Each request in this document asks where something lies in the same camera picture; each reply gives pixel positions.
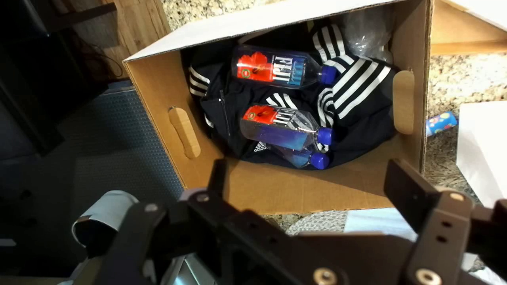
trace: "speckled countertop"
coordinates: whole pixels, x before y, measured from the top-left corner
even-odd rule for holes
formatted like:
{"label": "speckled countertop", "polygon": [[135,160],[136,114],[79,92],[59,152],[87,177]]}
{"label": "speckled countertop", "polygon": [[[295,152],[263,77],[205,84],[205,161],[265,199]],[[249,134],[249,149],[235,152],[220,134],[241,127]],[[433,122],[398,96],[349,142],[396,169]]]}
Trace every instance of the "speckled countertop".
{"label": "speckled countertop", "polygon": [[[276,0],[162,0],[171,28],[186,22],[230,11],[266,5]],[[507,54],[434,55],[430,63],[428,117],[474,101],[507,100]],[[439,188],[471,191],[456,168],[458,130],[449,130],[428,139],[425,176]],[[285,215],[277,223],[289,228],[301,215]]]}

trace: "plastic bottle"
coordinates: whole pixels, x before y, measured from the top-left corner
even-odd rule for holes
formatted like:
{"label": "plastic bottle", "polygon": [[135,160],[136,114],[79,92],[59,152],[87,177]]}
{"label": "plastic bottle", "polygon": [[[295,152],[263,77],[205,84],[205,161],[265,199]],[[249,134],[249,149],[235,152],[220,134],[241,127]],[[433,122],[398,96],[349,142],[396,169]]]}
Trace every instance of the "plastic bottle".
{"label": "plastic bottle", "polygon": [[295,168],[306,168],[312,165],[315,169],[327,169],[330,166],[328,155],[317,150],[309,150],[309,149],[292,150],[292,149],[274,147],[274,146],[270,146],[270,149],[274,150],[274,153],[285,158]]}
{"label": "plastic bottle", "polygon": [[247,139],[292,150],[333,142],[333,130],[320,128],[309,112],[271,104],[251,106],[241,117],[239,127]]}
{"label": "plastic bottle", "polygon": [[333,85],[338,70],[320,66],[306,52],[241,46],[233,57],[233,76],[279,89],[306,89],[317,82]]}
{"label": "plastic bottle", "polygon": [[442,133],[458,125],[458,117],[453,111],[442,112],[426,122],[426,136]]}

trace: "black mechanical part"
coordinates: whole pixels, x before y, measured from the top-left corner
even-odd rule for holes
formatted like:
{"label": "black mechanical part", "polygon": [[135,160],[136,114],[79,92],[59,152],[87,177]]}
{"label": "black mechanical part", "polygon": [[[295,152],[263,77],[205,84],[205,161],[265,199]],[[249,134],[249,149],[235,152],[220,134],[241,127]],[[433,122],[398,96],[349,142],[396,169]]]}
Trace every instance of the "black mechanical part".
{"label": "black mechanical part", "polygon": [[[97,283],[151,283],[173,258],[189,253],[225,285],[483,283],[461,271],[464,252],[479,253],[506,275],[506,201],[491,210],[461,193],[436,191],[403,161],[390,161],[385,191],[418,233],[415,244],[396,236],[290,237],[214,191],[198,191],[168,212],[138,204],[127,214]],[[151,280],[143,275],[146,260],[155,264]]]}

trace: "dark floor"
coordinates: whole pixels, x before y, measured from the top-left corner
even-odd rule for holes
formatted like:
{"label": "dark floor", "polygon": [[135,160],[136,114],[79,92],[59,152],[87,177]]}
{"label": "dark floor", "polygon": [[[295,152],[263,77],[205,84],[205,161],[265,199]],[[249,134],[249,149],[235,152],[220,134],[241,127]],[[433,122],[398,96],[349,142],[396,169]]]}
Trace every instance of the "dark floor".
{"label": "dark floor", "polygon": [[[76,111],[59,125],[65,142],[45,158],[0,165],[0,239],[14,236],[18,252],[0,258],[51,256],[73,266],[84,252],[70,225],[103,191],[121,188],[141,201],[173,203],[181,184],[129,82]],[[16,199],[22,191],[32,196]]]}

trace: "cardboard box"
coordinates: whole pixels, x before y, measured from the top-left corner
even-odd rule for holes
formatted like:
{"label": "cardboard box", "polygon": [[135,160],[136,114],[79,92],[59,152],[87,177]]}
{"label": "cardboard box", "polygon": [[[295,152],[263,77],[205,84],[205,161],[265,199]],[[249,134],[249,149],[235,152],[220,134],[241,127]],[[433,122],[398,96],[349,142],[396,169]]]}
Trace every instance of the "cardboard box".
{"label": "cardboard box", "polygon": [[189,24],[125,60],[141,101],[186,190],[209,185],[220,149],[200,128],[179,49],[235,35],[390,5],[396,17],[395,125],[401,131],[376,150],[327,171],[287,169],[228,158],[225,198],[260,214],[390,206],[384,196],[388,158],[422,168],[430,51],[430,0],[285,0]]}

